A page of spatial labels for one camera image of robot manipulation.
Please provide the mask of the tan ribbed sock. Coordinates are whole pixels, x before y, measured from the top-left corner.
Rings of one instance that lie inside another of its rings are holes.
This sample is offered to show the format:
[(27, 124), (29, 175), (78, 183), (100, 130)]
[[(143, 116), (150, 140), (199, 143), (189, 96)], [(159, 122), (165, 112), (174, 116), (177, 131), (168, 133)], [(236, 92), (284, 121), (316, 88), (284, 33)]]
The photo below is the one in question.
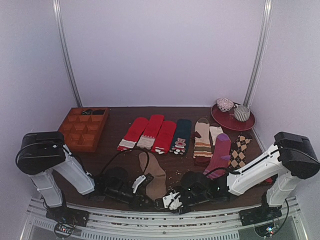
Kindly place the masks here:
[(146, 195), (152, 199), (162, 198), (166, 192), (166, 172), (159, 165), (158, 160), (152, 153), (148, 153), (149, 163), (146, 168), (145, 174), (151, 174), (153, 180), (146, 186)]

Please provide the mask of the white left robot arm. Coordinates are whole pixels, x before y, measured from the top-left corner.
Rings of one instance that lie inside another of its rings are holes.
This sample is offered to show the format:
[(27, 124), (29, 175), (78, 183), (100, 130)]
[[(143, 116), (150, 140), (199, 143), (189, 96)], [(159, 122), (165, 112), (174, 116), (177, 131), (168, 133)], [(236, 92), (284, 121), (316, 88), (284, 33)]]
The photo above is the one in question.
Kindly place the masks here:
[(31, 132), (23, 136), (21, 147), (15, 157), (18, 169), (28, 175), (44, 199), (45, 207), (61, 222), (72, 218), (62, 190), (57, 186), (53, 172), (58, 172), (83, 196), (97, 193), (128, 204), (130, 209), (147, 209), (153, 200), (140, 192), (154, 177), (142, 168), (140, 175), (129, 186), (127, 172), (122, 167), (109, 168), (106, 164), (101, 172), (92, 175), (80, 157), (71, 152), (59, 131)]

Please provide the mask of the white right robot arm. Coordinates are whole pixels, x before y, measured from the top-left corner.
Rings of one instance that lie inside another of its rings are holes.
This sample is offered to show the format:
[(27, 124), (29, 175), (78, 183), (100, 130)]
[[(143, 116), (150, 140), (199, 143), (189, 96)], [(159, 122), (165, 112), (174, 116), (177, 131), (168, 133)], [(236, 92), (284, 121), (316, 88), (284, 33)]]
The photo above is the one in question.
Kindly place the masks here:
[(281, 131), (274, 139), (274, 144), (259, 157), (237, 170), (223, 168), (225, 174), (220, 177), (211, 179), (211, 172), (186, 172), (178, 189), (154, 201), (155, 209), (188, 213), (191, 206), (227, 202), (277, 176), (273, 186), (262, 197), (263, 205), (256, 210), (259, 220), (268, 220), (301, 180), (309, 179), (320, 171), (320, 163), (307, 137)]

